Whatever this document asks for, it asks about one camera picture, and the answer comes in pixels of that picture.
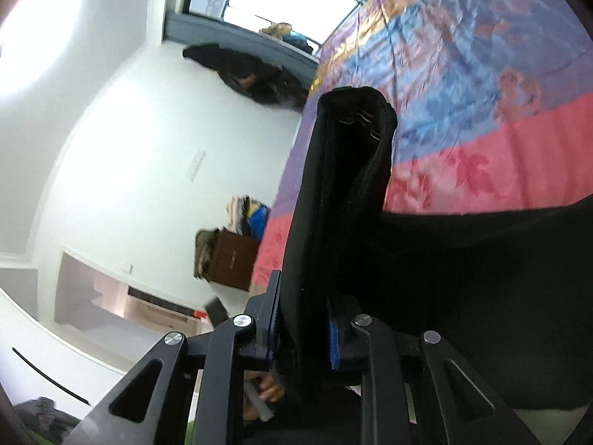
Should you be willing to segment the person left hand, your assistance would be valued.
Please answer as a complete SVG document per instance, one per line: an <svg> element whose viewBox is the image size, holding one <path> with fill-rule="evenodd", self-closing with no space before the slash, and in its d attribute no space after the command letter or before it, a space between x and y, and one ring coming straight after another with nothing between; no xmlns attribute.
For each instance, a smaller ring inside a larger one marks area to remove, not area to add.
<svg viewBox="0 0 593 445"><path fill-rule="evenodd" d="M269 421L274 416L271 404L284 396L284 387L267 372L245 372L243 378L243 420Z"/></svg>

